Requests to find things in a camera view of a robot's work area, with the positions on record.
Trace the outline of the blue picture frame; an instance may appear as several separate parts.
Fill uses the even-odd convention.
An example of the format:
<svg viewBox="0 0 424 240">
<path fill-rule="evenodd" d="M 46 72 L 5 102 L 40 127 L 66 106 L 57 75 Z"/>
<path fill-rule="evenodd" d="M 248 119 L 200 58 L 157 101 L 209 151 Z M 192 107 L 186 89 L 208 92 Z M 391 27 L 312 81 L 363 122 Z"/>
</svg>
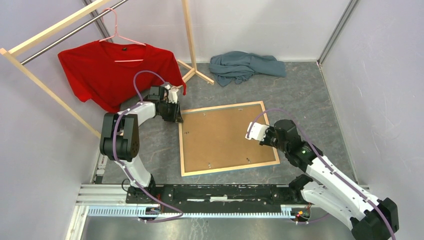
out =
<svg viewBox="0 0 424 240">
<path fill-rule="evenodd" d="M 245 137 L 250 122 L 263 111 L 262 101 L 183 110 L 178 125 L 181 175 L 280 164 L 276 149 Z"/>
</svg>

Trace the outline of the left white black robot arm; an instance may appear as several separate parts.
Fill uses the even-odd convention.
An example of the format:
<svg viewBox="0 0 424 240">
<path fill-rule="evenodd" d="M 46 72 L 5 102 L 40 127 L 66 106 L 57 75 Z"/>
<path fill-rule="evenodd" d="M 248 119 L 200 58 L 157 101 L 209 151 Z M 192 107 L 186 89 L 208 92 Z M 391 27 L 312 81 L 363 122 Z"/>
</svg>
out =
<svg viewBox="0 0 424 240">
<path fill-rule="evenodd" d="M 140 156 L 139 127 L 147 120 L 161 117 L 165 122 L 183 123 L 179 89 L 169 84 L 152 86 L 148 95 L 135 105 L 103 117 L 99 150 L 115 162 L 129 180 L 128 193 L 136 193 L 145 204 L 157 198 L 153 175 L 145 168 Z"/>
</svg>

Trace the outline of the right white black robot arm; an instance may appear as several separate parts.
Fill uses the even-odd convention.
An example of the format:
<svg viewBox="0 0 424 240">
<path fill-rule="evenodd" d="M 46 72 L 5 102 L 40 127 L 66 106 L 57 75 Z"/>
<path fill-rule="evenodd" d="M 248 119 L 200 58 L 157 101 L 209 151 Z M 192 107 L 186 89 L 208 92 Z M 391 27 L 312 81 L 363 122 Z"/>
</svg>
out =
<svg viewBox="0 0 424 240">
<path fill-rule="evenodd" d="M 356 240 L 394 240 L 400 229 L 397 204 L 380 199 L 340 171 L 316 146 L 300 136 L 292 120 L 273 126 L 251 122 L 246 139 L 273 147 L 303 174 L 289 184 L 289 199 L 318 206 L 343 223 Z"/>
</svg>

